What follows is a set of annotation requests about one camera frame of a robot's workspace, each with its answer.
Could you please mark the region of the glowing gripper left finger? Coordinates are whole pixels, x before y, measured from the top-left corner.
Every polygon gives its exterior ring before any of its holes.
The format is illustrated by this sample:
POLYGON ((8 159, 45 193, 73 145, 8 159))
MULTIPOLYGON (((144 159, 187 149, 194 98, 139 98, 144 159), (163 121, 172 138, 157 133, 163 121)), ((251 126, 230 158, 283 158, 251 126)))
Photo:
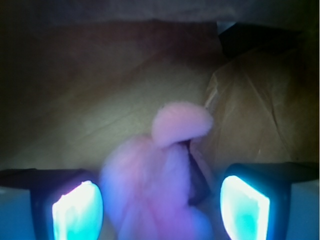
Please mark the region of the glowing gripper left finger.
POLYGON ((103 219, 96 177, 85 169, 0 172, 2 240, 97 240, 103 219))

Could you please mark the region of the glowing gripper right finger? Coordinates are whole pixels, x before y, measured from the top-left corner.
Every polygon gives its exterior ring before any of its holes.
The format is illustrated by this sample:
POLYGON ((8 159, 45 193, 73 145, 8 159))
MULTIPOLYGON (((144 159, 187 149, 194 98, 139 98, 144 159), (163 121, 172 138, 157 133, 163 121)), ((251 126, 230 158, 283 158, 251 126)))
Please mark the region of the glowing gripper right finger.
POLYGON ((319 164, 235 163, 220 188, 220 211, 232 240, 318 240, 319 164))

